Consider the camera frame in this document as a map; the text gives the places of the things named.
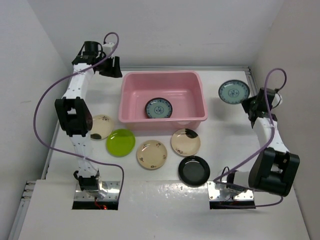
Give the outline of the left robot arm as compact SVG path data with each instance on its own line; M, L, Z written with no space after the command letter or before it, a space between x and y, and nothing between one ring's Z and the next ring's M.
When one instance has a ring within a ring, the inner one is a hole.
M107 192L103 189L98 164L93 157L91 130L93 117L85 102L88 86L95 73L120 78L120 58L113 56L117 43L85 41L72 61L73 75L62 98L54 102L61 129L69 136L77 155L78 170L75 175L80 190L95 198Z

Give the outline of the lime green plate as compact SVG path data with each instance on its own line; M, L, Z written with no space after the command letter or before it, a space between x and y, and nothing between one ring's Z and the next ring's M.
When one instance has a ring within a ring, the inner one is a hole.
M114 157L127 156L135 145L135 135L132 131L124 128L114 130L106 139L106 149Z

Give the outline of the cream plate black brushstroke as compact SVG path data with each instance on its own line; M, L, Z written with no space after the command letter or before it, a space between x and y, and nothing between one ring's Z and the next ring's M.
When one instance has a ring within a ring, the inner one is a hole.
M193 156L200 150L201 139L192 129L179 129L171 136L171 147L182 157Z

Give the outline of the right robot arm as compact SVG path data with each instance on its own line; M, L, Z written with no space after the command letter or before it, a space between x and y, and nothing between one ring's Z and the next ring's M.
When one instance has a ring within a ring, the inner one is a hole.
M241 103L263 149L250 171L234 170L227 175L226 187L232 192L251 189L286 197L291 191L300 158L283 143L276 115L269 116L268 110L273 108L276 93L262 87L256 96Z

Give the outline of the blue patterned plate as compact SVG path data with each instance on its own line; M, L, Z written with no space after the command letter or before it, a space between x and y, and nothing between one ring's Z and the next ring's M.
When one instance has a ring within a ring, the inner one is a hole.
M250 96L249 86L237 79L231 79L224 82L218 89L219 98L230 105L241 104Z
M171 117L173 107L167 99L156 97L146 103L144 111L149 119L164 119Z

